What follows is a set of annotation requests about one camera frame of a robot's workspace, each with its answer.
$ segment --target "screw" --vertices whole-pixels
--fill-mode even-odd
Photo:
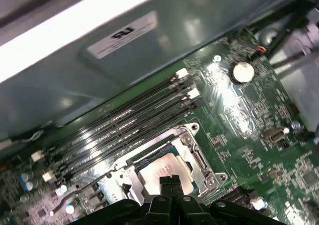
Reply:
[[[182,141],[187,144],[190,141],[190,137],[185,136],[184,138],[182,138]]]
[[[223,202],[217,202],[216,205],[219,206],[220,208],[226,207],[226,204]]]
[[[192,125],[191,129],[192,130],[196,130],[197,129],[197,125],[196,124]]]
[[[215,183],[215,181],[212,178],[208,178],[206,182],[210,186],[212,186]]]
[[[184,197],[183,200],[184,200],[185,202],[189,202],[189,201],[191,200],[191,198],[190,198],[190,197]]]
[[[220,55],[215,55],[214,56],[214,61],[215,62],[221,62],[221,56]]]

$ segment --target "black plastic part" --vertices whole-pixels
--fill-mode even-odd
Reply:
[[[160,177],[159,189],[161,195],[169,196],[171,198],[178,198],[184,195],[178,175],[173,175],[172,177]]]
[[[10,211],[10,206],[7,201],[0,202],[0,217],[2,217],[5,213]]]
[[[125,224],[126,221],[137,218],[140,214],[140,205],[129,199],[119,202],[89,214],[75,222],[74,225],[115,225]]]
[[[210,206],[210,214],[213,218],[226,221],[226,224],[232,224],[236,221],[234,224],[284,225],[284,223],[225,200],[217,200],[213,202]]]
[[[75,225],[284,225],[237,204],[215,201],[209,208],[194,197],[184,196],[179,176],[161,177],[161,195],[141,207],[132,200],[122,200],[98,210],[76,222]],[[257,192],[249,192],[254,198]]]

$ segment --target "integrated circuit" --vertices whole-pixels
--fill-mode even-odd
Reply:
[[[318,181],[318,177],[316,176],[316,174],[313,171],[310,171],[310,172],[304,174],[303,179],[308,186],[313,184],[314,182]]]
[[[278,173],[277,173],[276,169],[269,170],[268,171],[268,175],[272,179],[275,179],[276,177],[278,177]]]

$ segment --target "metal panel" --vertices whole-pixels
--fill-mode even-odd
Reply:
[[[151,0],[99,27],[1,84],[0,138],[72,120],[230,30],[258,1]],[[102,59],[87,52],[150,11],[156,29]]]

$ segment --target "chip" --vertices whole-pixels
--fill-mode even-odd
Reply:
[[[267,181],[268,181],[268,176],[267,176],[267,174],[262,174],[262,175],[260,175],[260,180],[261,180],[262,183],[267,182]]]
[[[214,148],[215,149],[218,149],[219,147],[222,146],[221,142],[220,141],[217,141],[216,143],[213,144]]]
[[[277,171],[276,169],[271,169],[268,171],[268,175],[270,178],[275,179],[276,177],[278,177]]]
[[[38,215],[39,215],[40,218],[44,217],[46,215],[45,210],[44,209],[39,210],[38,211]]]
[[[313,184],[317,180],[317,176],[314,172],[310,171],[303,175],[303,179],[307,185]]]

